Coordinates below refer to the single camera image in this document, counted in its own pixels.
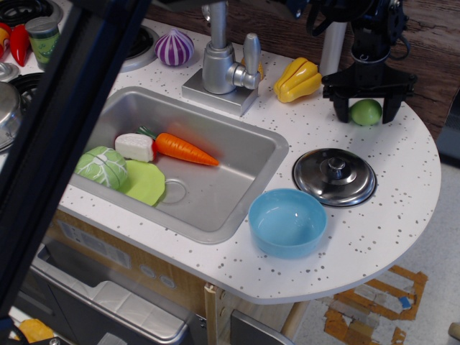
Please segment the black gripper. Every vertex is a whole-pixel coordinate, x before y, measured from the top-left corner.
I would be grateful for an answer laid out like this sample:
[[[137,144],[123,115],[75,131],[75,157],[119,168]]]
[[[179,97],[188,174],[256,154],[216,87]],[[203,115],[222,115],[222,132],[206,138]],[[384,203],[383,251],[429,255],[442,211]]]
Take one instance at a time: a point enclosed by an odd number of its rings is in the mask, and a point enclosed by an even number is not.
[[[350,98],[382,98],[382,123],[393,121],[406,97],[412,96],[418,77],[394,69],[385,60],[355,61],[322,79],[323,97],[333,101],[339,121],[349,123]]]

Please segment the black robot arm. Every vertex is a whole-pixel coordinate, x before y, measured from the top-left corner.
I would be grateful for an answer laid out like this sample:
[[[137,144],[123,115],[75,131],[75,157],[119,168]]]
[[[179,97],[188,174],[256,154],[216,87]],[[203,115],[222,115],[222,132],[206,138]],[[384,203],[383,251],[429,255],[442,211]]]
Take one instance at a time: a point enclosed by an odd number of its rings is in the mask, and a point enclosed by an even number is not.
[[[74,1],[1,169],[1,323],[150,6]]]

